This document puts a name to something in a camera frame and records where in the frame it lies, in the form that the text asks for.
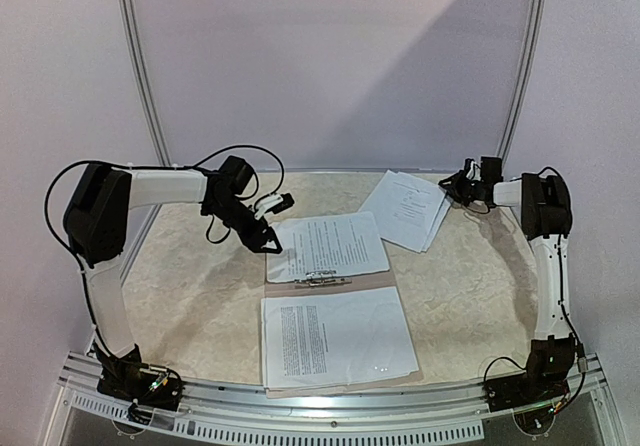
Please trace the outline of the printed paper sheet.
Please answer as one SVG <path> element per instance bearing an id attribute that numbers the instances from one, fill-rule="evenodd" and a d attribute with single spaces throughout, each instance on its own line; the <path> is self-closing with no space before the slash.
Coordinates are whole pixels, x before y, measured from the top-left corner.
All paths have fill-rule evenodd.
<path id="1" fill-rule="evenodd" d="M 262 381 L 270 390 L 393 380 L 419 371 L 395 286 L 261 300 Z"/>
<path id="2" fill-rule="evenodd" d="M 289 283 L 331 271 L 353 277 L 390 269 L 374 215 L 358 212 L 287 219 L 273 225 L 283 247 L 266 260 L 266 280 Z"/>

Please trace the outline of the translucent brown folder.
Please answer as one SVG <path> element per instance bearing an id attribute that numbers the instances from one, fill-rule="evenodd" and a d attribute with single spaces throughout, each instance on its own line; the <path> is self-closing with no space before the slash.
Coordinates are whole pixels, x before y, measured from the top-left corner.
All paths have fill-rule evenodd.
<path id="1" fill-rule="evenodd" d="M 270 398 L 332 395 L 421 378 L 395 276 L 373 220 L 277 225 L 261 301 Z"/>

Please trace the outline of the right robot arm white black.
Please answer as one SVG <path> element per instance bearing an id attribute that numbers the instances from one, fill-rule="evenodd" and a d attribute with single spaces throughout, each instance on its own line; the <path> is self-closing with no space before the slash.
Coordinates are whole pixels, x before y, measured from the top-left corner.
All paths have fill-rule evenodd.
<path id="1" fill-rule="evenodd" d="M 487 156 L 466 159 L 461 170 L 438 185 L 461 206 L 482 203 L 489 211 L 500 207 L 520 213 L 519 225 L 535 260 L 538 312 L 526 373 L 516 388 L 524 401 L 537 402 L 554 388 L 556 377 L 567 375 L 583 351 L 570 319 L 569 188 L 551 166 L 506 181 L 502 159 Z"/>

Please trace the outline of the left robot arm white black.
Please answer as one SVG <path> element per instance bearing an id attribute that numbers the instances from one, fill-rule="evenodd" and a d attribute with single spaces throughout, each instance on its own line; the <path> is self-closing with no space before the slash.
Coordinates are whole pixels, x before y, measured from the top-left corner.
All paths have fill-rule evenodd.
<path id="1" fill-rule="evenodd" d="M 200 167 L 124 167 L 90 161 L 63 217 L 68 246 L 80 262 L 91 320 L 96 328 L 96 354 L 117 363 L 108 376 L 128 400 L 148 392 L 148 378 L 131 363 L 139 354 L 129 327 L 120 268 L 131 210 L 164 204 L 197 204 L 234 231 L 254 253 L 279 254 L 282 246 L 268 224 L 269 213 L 293 206 L 289 193 L 273 191 L 253 206 L 242 194 L 254 174 L 242 158 L 228 157 L 217 170 Z"/>

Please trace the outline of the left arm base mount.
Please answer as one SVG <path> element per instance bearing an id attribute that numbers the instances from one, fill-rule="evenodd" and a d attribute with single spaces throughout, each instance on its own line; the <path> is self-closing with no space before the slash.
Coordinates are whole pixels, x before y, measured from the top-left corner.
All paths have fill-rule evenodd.
<path id="1" fill-rule="evenodd" d="M 107 355 L 100 349 L 96 357 L 102 366 L 99 393 L 141 406 L 178 410 L 184 382 L 175 370 L 143 363 L 137 347 L 123 358 Z"/>

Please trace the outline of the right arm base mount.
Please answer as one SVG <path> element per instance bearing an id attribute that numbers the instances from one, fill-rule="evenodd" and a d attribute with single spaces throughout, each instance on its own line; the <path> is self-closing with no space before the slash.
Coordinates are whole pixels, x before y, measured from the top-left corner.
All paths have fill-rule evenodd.
<path id="1" fill-rule="evenodd" d="M 557 414 L 581 392 L 582 382 L 571 388 L 568 369 L 555 365 L 534 366 L 501 376 L 488 376 L 491 362 L 482 380 L 484 397 L 491 412 L 518 408 L 547 408 Z"/>

